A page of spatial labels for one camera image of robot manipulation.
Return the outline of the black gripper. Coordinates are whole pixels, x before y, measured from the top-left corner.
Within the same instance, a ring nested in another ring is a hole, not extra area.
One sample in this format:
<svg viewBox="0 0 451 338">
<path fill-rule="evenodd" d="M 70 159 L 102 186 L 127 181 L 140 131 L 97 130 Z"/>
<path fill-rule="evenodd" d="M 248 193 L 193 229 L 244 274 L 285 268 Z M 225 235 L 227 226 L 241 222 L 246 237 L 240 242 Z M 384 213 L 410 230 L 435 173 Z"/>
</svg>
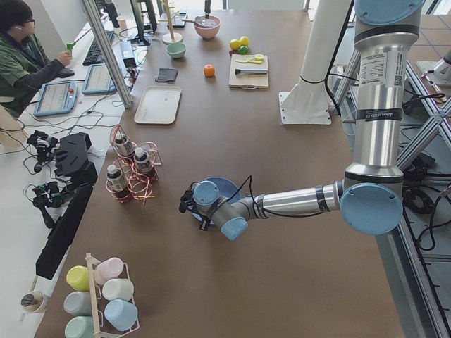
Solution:
<svg viewBox="0 0 451 338">
<path fill-rule="evenodd" d="M 186 211 L 191 212 L 193 215 L 198 215 L 201 218 L 201 223 L 199 229 L 201 231 L 207 231 L 211 224 L 211 220 L 200 213 L 197 205 L 194 201 L 194 188 L 198 182 L 192 182 L 190 186 L 185 190 L 183 195 L 180 197 L 179 211 L 185 213 Z"/>
</svg>

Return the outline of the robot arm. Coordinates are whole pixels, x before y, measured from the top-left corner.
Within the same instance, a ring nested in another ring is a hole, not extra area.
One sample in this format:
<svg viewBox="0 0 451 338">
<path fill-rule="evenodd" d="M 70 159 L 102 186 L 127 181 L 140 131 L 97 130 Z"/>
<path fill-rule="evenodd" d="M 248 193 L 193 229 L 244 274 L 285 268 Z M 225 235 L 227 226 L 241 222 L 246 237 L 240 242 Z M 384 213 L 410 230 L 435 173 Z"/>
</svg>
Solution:
<svg viewBox="0 0 451 338">
<path fill-rule="evenodd" d="M 180 212 L 216 225 L 230 240 L 251 219 L 305 218 L 340 211 L 355 230 L 381 235 L 402 218 L 403 172 L 396 160 L 403 116 L 407 54 L 419 38 L 422 1 L 321 1 L 307 43 L 298 83 L 281 95 L 284 124 L 326 124 L 328 76 L 351 13 L 354 49 L 360 55 L 354 151 L 345 176 L 329 185 L 242 199 L 225 197 L 211 180 L 193 182 Z"/>
</svg>

